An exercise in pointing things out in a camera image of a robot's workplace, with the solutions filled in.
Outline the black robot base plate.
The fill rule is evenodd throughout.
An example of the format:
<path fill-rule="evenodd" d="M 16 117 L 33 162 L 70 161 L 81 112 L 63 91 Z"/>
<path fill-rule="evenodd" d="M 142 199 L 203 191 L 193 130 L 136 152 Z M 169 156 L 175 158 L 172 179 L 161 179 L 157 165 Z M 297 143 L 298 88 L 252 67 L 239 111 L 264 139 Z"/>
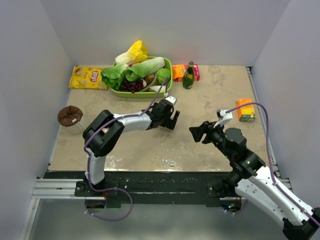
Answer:
<path fill-rule="evenodd" d="M 205 205 L 234 213 L 243 197 L 217 190 L 227 172 L 106 171 L 104 180 L 91 189 L 86 179 L 76 182 L 75 196 L 97 199 L 100 207 L 121 204 Z"/>

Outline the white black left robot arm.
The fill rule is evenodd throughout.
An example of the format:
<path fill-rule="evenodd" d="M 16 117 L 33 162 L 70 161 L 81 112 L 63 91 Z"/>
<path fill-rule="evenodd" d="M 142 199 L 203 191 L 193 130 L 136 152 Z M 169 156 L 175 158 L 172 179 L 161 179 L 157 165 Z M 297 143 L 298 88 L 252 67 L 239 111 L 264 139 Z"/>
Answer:
<path fill-rule="evenodd" d="M 174 111 L 177 98 L 167 96 L 147 109 L 132 114 L 112 114 L 103 110 L 83 132 L 84 151 L 88 154 L 86 191 L 99 196 L 104 190 L 106 156 L 123 133 L 156 129 L 173 130 L 180 112 Z"/>

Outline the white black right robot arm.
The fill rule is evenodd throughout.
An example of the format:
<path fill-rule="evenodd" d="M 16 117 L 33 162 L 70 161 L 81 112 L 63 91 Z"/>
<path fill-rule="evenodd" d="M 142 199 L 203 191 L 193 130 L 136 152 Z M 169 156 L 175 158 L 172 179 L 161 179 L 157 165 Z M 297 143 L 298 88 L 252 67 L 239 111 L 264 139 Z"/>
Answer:
<path fill-rule="evenodd" d="M 309 240 L 320 228 L 320 209 L 293 194 L 266 163 L 247 147 L 238 128 L 224 130 L 205 121 L 190 127 L 195 142 L 213 144 L 228 160 L 232 170 L 210 186 L 221 198 L 236 194 L 260 208 L 279 225 L 289 240 Z"/>

